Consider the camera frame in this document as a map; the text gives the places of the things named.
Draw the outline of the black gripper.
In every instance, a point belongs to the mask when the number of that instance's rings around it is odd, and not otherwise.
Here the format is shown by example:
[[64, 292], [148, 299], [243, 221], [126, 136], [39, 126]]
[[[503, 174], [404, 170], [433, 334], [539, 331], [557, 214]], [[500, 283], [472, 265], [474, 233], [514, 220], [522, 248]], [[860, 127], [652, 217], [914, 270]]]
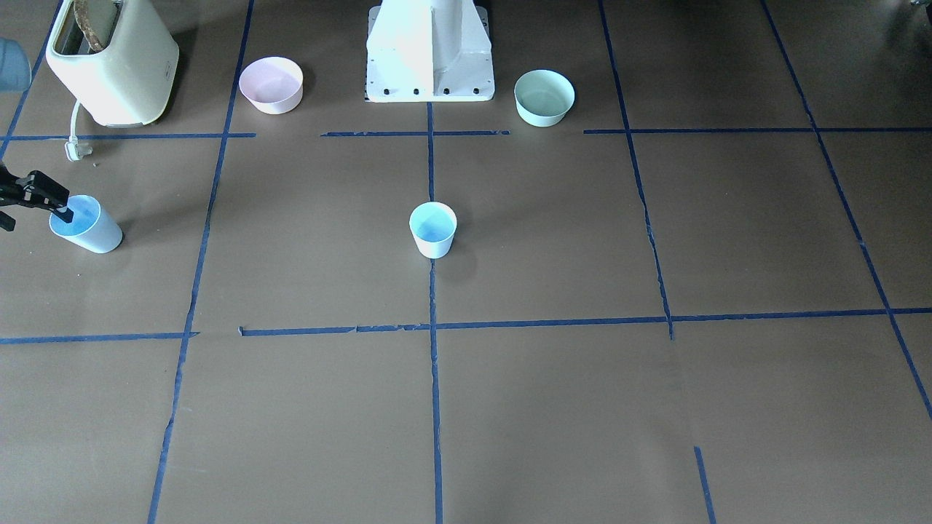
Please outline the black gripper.
[[68, 189], [40, 170], [17, 177], [1, 165], [1, 207], [43, 209], [60, 222], [72, 223], [74, 211], [68, 207], [69, 197]]

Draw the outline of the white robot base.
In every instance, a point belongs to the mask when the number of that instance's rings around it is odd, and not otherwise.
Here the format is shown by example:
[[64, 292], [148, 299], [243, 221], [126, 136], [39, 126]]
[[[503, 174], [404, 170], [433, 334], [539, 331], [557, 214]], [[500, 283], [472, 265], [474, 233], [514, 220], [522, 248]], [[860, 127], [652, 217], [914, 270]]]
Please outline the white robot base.
[[368, 11], [364, 95], [373, 103], [474, 103], [496, 92], [489, 8], [383, 1]]

